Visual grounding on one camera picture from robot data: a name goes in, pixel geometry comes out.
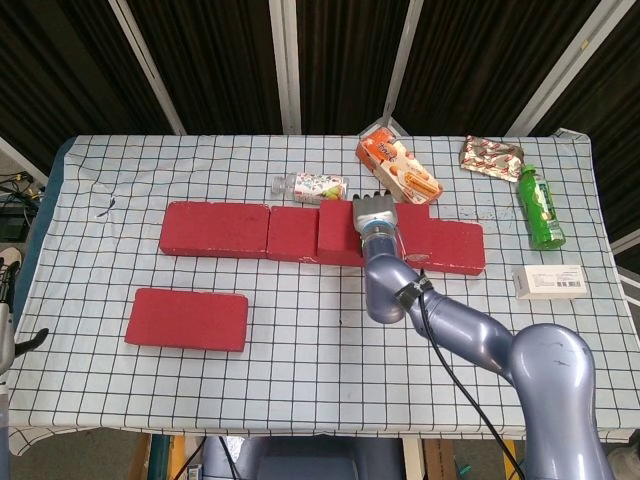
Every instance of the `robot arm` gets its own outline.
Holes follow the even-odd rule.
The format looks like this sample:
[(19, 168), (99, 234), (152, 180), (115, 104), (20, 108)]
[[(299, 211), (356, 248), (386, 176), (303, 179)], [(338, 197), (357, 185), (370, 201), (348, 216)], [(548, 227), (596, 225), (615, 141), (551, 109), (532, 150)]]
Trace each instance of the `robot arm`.
[(401, 294), (408, 286), (419, 292), (438, 345), (501, 375), (516, 389), (527, 429), (528, 479), (614, 480), (597, 434), (595, 366), (586, 343), (553, 324), (511, 335), (494, 318), (425, 289), (423, 279), (398, 257), (391, 196), (354, 198), (353, 207), (366, 262), (369, 316), (387, 324), (409, 313), (425, 337), (419, 302)]

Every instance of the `table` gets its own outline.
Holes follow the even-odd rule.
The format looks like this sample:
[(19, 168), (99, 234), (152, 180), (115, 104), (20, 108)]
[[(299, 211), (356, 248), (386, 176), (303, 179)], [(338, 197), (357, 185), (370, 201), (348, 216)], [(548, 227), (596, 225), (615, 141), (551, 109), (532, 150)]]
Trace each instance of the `table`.
[[(626, 440), (640, 423), (640, 349), (602, 225), (589, 140), (503, 140), (520, 144), (527, 163), (549, 181), (566, 245), (530, 250), (515, 185), (460, 169), (461, 137), (409, 137), (403, 142), (445, 189), (431, 216), (479, 222), (485, 233), (483, 274), (430, 277), (437, 290), (512, 331), (554, 322), (579, 332), (595, 356), (600, 433)], [(272, 196), (270, 185), (296, 171), (348, 176), (351, 193), (377, 190), (378, 181), (355, 158), (356, 143), (356, 137), (77, 137), (60, 155), (60, 193), (48, 195), (39, 215), (48, 217), (38, 219), (45, 226), (51, 220), (33, 279), (22, 280), (30, 289), (18, 339), (43, 327), (54, 334), (9, 373), (14, 453), (51, 433), (99, 426), (490, 436), (410, 323), (382, 326), (368, 318), (361, 269), (158, 252), (164, 210), (173, 200), (293, 204)], [(589, 296), (516, 300), (512, 270), (540, 263), (583, 265)], [(135, 291), (148, 286), (246, 295), (245, 351), (125, 344)], [(446, 356), (503, 436), (522, 438), (514, 389)]]

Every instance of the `green tea bottle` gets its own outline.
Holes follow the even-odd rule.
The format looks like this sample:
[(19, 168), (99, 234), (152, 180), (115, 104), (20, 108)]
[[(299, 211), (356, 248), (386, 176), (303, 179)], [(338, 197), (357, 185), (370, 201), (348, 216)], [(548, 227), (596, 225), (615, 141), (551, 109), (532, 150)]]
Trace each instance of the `green tea bottle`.
[(524, 165), (520, 172), (518, 194), (529, 221), (531, 244), (536, 250), (552, 250), (566, 241), (556, 217), (547, 181), (536, 175), (533, 165)]

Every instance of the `bottle cap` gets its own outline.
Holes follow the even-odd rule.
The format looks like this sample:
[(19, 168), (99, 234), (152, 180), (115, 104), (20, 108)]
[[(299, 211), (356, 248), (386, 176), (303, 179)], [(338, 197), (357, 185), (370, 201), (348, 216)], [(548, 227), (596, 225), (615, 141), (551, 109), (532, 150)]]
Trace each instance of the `bottle cap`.
[(536, 173), (536, 167), (534, 167), (533, 165), (523, 165), (522, 170), (520, 170), (520, 175), (524, 175), (527, 172)]
[(275, 177), (273, 179), (273, 183), (271, 184), (271, 193), (282, 193), (285, 191), (285, 178), (284, 177)]

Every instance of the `small white box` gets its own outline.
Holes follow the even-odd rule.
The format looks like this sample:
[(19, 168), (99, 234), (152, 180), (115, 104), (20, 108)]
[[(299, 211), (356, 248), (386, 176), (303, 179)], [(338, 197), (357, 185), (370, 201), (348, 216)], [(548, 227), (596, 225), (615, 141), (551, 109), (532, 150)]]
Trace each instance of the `small white box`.
[(525, 265), (513, 271), (516, 298), (576, 298), (587, 293), (580, 265)]

